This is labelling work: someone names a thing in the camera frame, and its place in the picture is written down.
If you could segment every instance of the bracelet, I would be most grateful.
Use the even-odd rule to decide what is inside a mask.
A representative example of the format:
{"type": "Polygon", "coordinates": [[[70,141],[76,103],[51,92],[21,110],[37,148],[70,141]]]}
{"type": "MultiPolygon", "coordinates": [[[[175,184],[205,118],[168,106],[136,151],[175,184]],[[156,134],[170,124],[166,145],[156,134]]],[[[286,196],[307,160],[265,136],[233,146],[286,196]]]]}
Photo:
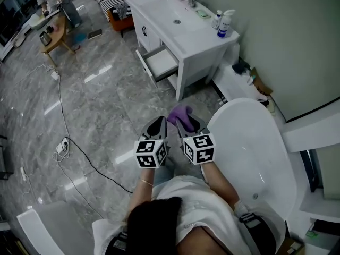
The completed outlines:
{"type": "Polygon", "coordinates": [[[147,181],[143,180],[142,178],[140,178],[140,181],[142,181],[142,182],[144,182],[144,183],[146,183],[146,184],[149,184],[151,187],[154,187],[153,184],[151,184],[150,182],[147,182],[147,181]]]}

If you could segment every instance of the cabinet handle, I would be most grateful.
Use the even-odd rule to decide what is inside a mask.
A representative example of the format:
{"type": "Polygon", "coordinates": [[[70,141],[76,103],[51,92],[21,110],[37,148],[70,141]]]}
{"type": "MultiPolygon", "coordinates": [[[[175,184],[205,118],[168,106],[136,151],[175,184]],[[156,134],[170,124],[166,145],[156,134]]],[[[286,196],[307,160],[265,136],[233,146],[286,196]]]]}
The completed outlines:
{"type": "Polygon", "coordinates": [[[142,28],[142,31],[143,31],[143,34],[145,37],[147,37],[147,28],[145,27],[145,25],[143,25],[143,28],[142,28]]]}

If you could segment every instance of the power cord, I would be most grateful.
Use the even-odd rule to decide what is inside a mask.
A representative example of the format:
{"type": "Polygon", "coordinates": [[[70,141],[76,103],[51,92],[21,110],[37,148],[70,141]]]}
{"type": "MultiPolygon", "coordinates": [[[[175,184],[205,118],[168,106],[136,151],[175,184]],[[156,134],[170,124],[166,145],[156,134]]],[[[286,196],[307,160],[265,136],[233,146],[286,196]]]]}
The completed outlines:
{"type": "Polygon", "coordinates": [[[75,145],[76,147],[78,147],[78,149],[84,154],[84,156],[86,157],[86,159],[88,160],[88,162],[90,163],[90,165],[93,167],[93,169],[94,169],[98,174],[102,175],[103,177],[107,178],[108,180],[113,181],[115,184],[117,184],[120,188],[122,188],[122,189],[125,190],[126,192],[128,192],[128,193],[133,193],[133,192],[129,191],[128,189],[126,189],[124,186],[120,185],[118,182],[116,182],[116,181],[113,180],[112,178],[110,178],[110,177],[108,177],[108,176],[102,174],[98,169],[96,169],[96,168],[94,167],[94,165],[92,164],[92,162],[90,161],[89,157],[86,155],[86,153],[85,153],[83,150],[81,150],[81,148],[80,148],[80,147],[79,147],[79,146],[78,146],[71,138],[69,138],[69,139],[70,139],[70,141],[73,142],[74,145],[75,145]]]}
{"type": "Polygon", "coordinates": [[[34,193],[34,190],[33,190],[33,188],[32,188],[31,179],[30,179],[30,177],[26,174],[25,171],[24,171],[23,174],[24,174],[24,175],[26,176],[26,178],[28,179],[28,183],[30,184],[30,189],[28,189],[27,192],[23,193],[23,194],[22,194],[22,197],[24,197],[25,194],[29,194],[30,191],[32,190],[33,196],[34,196],[34,198],[35,198],[35,200],[36,200],[36,202],[37,202],[38,200],[37,200],[36,194],[34,193]]]}
{"type": "Polygon", "coordinates": [[[23,78],[21,78],[18,82],[16,82],[14,85],[17,85],[19,82],[21,82],[22,80],[24,80],[25,78],[27,78],[30,74],[32,74],[33,72],[35,72],[36,70],[38,70],[41,67],[45,67],[45,71],[48,73],[48,71],[53,70],[55,72],[57,72],[53,66],[49,66],[49,65],[39,65],[38,67],[35,67],[31,72],[29,72],[27,75],[25,75],[23,78]]]}
{"type": "MultiPolygon", "coordinates": [[[[56,71],[54,68],[52,67],[49,67],[49,70],[52,69],[54,72],[56,72],[58,74],[58,71],[56,71]]],[[[68,139],[69,140],[69,144],[65,144],[66,146],[66,150],[63,150],[65,152],[64,155],[60,155],[59,153],[57,152],[54,152],[52,154],[52,159],[54,161],[56,161],[57,165],[59,166],[59,168],[61,169],[61,171],[63,172],[63,174],[72,182],[74,188],[78,191],[78,193],[84,198],[84,200],[86,201],[87,205],[93,210],[95,211],[101,218],[103,218],[101,216],[101,214],[96,211],[95,209],[93,209],[93,207],[90,205],[90,203],[87,201],[87,199],[83,196],[83,194],[77,189],[77,187],[75,186],[74,182],[72,181],[72,179],[65,173],[64,169],[61,167],[60,165],[60,162],[62,162],[64,159],[68,159],[70,157],[70,141],[72,141],[76,147],[78,147],[78,149],[85,155],[86,159],[88,160],[88,162],[90,163],[90,165],[93,167],[93,169],[98,173],[100,174],[101,176],[107,178],[108,180],[111,180],[113,181],[116,185],[118,185],[119,187],[121,187],[123,190],[125,190],[126,192],[128,193],[132,193],[131,191],[129,191],[128,189],[126,189],[124,186],[120,185],[118,182],[116,182],[115,180],[113,180],[112,178],[104,175],[103,173],[101,173],[97,168],[94,167],[94,165],[92,164],[92,162],[90,161],[89,157],[86,155],[86,153],[81,150],[81,148],[70,138],[70,133],[69,133],[69,130],[67,128],[67,125],[66,125],[66,121],[65,121],[65,116],[64,116],[64,111],[63,111],[63,105],[62,105],[62,101],[61,101],[61,92],[60,92],[60,83],[61,83],[61,77],[60,75],[58,74],[59,78],[58,78],[58,92],[59,92],[59,103],[60,103],[60,107],[61,107],[61,113],[62,113],[62,116],[63,116],[63,121],[64,121],[64,125],[65,125],[65,129],[66,129],[66,132],[67,132],[67,136],[64,138],[64,139],[68,139]]]]}
{"type": "Polygon", "coordinates": [[[93,211],[95,211],[95,212],[97,213],[97,215],[99,215],[102,219],[104,219],[103,216],[101,216],[101,214],[100,214],[97,210],[93,209],[93,207],[90,205],[90,203],[87,201],[87,199],[83,196],[83,194],[78,190],[78,188],[75,186],[73,180],[65,173],[64,169],[61,167],[61,165],[60,165],[59,163],[60,163],[60,161],[57,161],[57,164],[58,164],[59,168],[61,169],[61,171],[62,171],[62,172],[64,173],[64,175],[72,182],[73,187],[74,187],[74,188],[77,190],[77,192],[84,198],[84,200],[86,201],[87,205],[88,205],[93,211]]]}

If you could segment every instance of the bottle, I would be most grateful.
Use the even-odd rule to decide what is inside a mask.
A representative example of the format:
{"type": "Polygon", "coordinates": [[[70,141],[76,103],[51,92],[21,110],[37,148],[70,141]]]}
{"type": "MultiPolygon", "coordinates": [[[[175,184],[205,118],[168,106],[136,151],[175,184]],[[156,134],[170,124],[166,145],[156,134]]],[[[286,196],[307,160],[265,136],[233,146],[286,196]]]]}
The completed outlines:
{"type": "Polygon", "coordinates": [[[221,23],[221,15],[222,15],[222,11],[217,11],[217,14],[215,15],[215,17],[213,18],[212,22],[211,22],[211,26],[214,29],[218,29],[219,28],[219,24],[221,23]]]}
{"type": "Polygon", "coordinates": [[[221,24],[219,25],[219,29],[217,32],[217,36],[220,38],[225,38],[227,31],[230,27],[230,23],[232,22],[231,16],[235,13],[236,10],[228,10],[223,13],[223,17],[221,19],[221,24]]]}

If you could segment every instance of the purple sponge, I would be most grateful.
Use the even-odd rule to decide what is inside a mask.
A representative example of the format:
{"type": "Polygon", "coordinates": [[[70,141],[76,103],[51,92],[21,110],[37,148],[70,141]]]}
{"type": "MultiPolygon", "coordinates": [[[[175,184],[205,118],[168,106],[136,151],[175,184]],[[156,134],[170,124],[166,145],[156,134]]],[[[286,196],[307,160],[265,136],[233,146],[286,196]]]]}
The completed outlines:
{"type": "Polygon", "coordinates": [[[173,110],[169,113],[167,121],[176,126],[176,118],[179,118],[182,121],[186,131],[194,132],[195,128],[191,124],[188,117],[188,114],[191,113],[192,113],[191,107],[178,105],[177,107],[174,107],[173,110]]]}

